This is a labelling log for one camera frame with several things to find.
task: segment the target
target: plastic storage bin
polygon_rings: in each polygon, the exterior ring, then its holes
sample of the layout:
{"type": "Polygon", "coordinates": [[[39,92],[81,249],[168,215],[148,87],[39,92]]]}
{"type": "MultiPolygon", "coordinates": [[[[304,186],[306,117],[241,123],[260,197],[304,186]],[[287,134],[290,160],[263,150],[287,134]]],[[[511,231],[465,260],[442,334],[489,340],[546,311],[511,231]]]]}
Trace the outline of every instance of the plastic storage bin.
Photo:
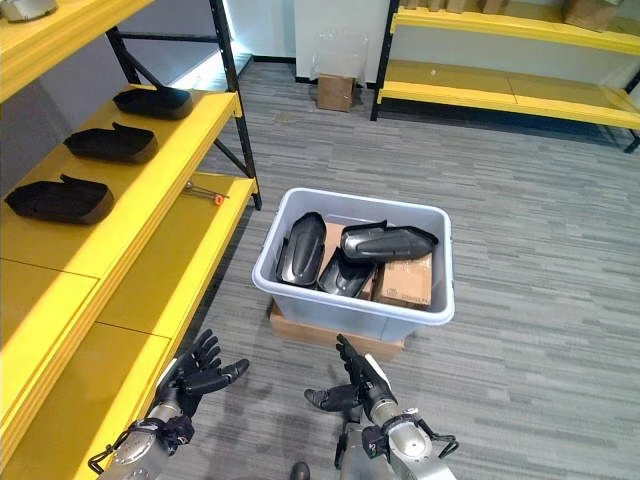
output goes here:
{"type": "Polygon", "coordinates": [[[424,325],[442,325],[453,318],[453,261],[451,221],[441,209],[411,203],[294,188],[280,202],[262,252],[252,272],[253,283],[270,293],[290,321],[365,335],[385,342],[405,338],[424,325]],[[291,226],[309,211],[325,221],[344,225],[386,219],[392,225],[414,225],[439,239],[433,253],[433,288],[427,310],[385,305],[285,285],[276,280],[282,240],[291,226]]]}

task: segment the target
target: gray carpet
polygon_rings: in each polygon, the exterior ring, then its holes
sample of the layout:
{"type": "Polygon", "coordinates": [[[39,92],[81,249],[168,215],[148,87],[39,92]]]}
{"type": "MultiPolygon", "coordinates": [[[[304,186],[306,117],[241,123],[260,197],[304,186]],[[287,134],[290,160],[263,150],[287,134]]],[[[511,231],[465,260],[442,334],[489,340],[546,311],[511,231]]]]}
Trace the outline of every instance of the gray carpet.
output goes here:
{"type": "MultiPolygon", "coordinates": [[[[264,209],[252,208],[194,319],[245,379],[206,397],[166,478],[334,478],[339,418],[307,387],[346,380],[330,348],[275,337],[251,269],[282,195],[308,186],[435,205],[453,221],[456,315],[383,364],[402,406],[462,446],[459,480],[640,478],[640,164],[628,132],[451,107],[318,110],[291,66],[241,79],[264,209]]],[[[230,125],[223,141],[238,152],[230,125]]],[[[219,152],[203,170],[235,173],[219,152]]]]}

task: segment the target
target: yellow shelf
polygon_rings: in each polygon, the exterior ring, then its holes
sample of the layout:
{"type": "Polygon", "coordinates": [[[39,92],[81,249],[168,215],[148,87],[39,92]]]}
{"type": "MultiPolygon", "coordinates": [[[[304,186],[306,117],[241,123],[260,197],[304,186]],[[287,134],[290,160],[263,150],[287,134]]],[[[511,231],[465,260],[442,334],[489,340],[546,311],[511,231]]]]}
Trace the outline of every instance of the yellow shelf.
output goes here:
{"type": "Polygon", "coordinates": [[[192,178],[230,198],[221,206],[190,195],[176,200],[47,397],[3,479],[95,479],[87,459],[144,414],[256,188],[253,179],[192,178]],[[70,425],[73,434],[60,441],[70,425]]]}
{"type": "Polygon", "coordinates": [[[469,11],[463,13],[399,7],[391,32],[397,26],[446,28],[640,55],[640,24],[632,19],[616,18],[608,31],[593,32],[563,23],[558,7],[516,2],[507,6],[504,15],[488,15],[480,13],[475,1],[467,4],[469,11]]]}
{"type": "Polygon", "coordinates": [[[0,102],[153,0],[57,0],[50,15],[0,19],[0,102]]]}
{"type": "Polygon", "coordinates": [[[181,195],[96,321],[180,341],[256,188],[251,178],[192,180],[229,198],[181,195]]]}
{"type": "Polygon", "coordinates": [[[167,345],[166,338],[93,325],[2,478],[95,480],[87,460],[146,409],[167,345]]]}
{"type": "Polygon", "coordinates": [[[94,278],[0,261],[1,459],[11,456],[82,340],[86,328],[78,312],[95,284],[94,278]]]}
{"type": "Polygon", "coordinates": [[[384,98],[640,128],[640,111],[622,89],[480,68],[392,60],[378,103],[384,98]]]}
{"type": "Polygon", "coordinates": [[[3,360],[14,352],[30,352],[32,357],[32,363],[11,376],[2,368],[3,387],[4,379],[10,378],[0,425],[5,460],[228,118],[240,114],[235,93],[194,92],[193,97],[194,110],[182,121],[125,115],[109,102],[85,125],[108,127],[117,121],[153,130],[159,152],[144,165],[80,159],[59,146],[20,183],[56,180],[65,173],[107,184],[116,202],[99,224],[43,222],[16,215],[5,202],[0,205],[0,257],[3,267],[10,266],[2,271],[1,328],[15,329],[12,325],[19,323],[16,331],[43,335],[37,343],[22,335],[3,342],[3,360]]]}

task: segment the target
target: black car part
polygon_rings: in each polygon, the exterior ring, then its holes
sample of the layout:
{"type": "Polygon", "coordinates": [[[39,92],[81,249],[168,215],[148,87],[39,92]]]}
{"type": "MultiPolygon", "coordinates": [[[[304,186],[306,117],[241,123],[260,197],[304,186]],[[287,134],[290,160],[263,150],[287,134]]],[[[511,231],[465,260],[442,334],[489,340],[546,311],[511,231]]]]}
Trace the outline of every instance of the black car part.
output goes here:
{"type": "Polygon", "coordinates": [[[35,182],[16,188],[5,201],[23,217],[90,225],[113,207],[113,194],[104,183],[61,175],[60,182],[35,182]]]}
{"type": "Polygon", "coordinates": [[[166,120],[179,120],[193,110],[189,92],[163,86],[157,86],[154,90],[127,90],[113,97],[113,101],[123,112],[166,120]]]}
{"type": "Polygon", "coordinates": [[[299,287],[314,287],[322,266],[327,226],[322,216],[309,212],[291,227],[289,238],[282,242],[276,268],[278,281],[299,287]]]}
{"type": "Polygon", "coordinates": [[[320,275],[318,288],[323,292],[342,297],[357,297],[375,272],[370,262],[352,262],[336,248],[331,260],[320,275]]]}
{"type": "Polygon", "coordinates": [[[340,246],[351,262],[413,260],[433,252],[435,235],[417,227],[387,227],[387,221],[342,230],[340,246]]]}
{"type": "Polygon", "coordinates": [[[113,122],[113,130],[91,128],[71,135],[64,144],[74,155],[126,163],[148,162],[158,151],[151,130],[113,122]]]}

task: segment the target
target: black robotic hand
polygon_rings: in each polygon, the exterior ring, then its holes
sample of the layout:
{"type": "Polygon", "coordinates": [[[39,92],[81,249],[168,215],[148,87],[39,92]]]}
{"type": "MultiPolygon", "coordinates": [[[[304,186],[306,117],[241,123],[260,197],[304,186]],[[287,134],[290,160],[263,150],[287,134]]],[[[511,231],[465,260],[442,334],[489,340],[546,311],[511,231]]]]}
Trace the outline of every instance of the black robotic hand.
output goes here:
{"type": "Polygon", "coordinates": [[[346,411],[362,405],[367,417],[380,400],[397,403],[389,384],[369,360],[360,355],[344,335],[338,335],[337,340],[336,350],[344,361],[351,383],[328,390],[308,389],[304,392],[305,398],[315,407],[327,412],[346,411]]]}
{"type": "Polygon", "coordinates": [[[247,359],[220,368],[217,344],[218,337],[210,329],[202,332],[186,352],[174,359],[158,384],[153,405],[177,403],[184,415],[193,417],[203,395],[231,385],[247,371],[247,359]]]}

